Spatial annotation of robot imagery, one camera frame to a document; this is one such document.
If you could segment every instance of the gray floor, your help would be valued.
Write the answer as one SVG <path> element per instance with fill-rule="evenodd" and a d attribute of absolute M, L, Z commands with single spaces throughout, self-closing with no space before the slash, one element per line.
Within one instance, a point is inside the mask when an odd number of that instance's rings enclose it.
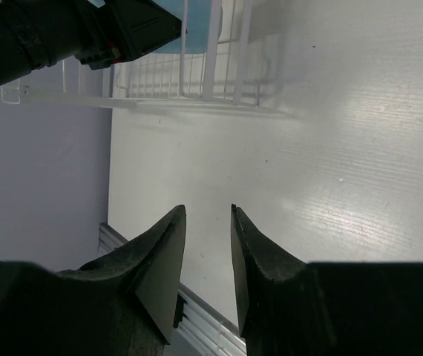
<path fill-rule="evenodd" d="M 111 110 L 0 98 L 0 258 L 53 270 L 96 258 Z"/>

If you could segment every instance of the white tabletop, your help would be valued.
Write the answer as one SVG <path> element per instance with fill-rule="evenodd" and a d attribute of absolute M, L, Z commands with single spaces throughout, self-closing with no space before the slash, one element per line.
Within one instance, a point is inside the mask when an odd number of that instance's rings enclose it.
<path fill-rule="evenodd" d="M 285 114 L 118 109 L 111 143 L 109 223 L 133 238 L 185 204 L 182 282 L 234 323 L 232 203 L 305 261 L 423 260 L 423 1 L 253 16 L 250 50 L 281 66 L 263 106 Z"/>

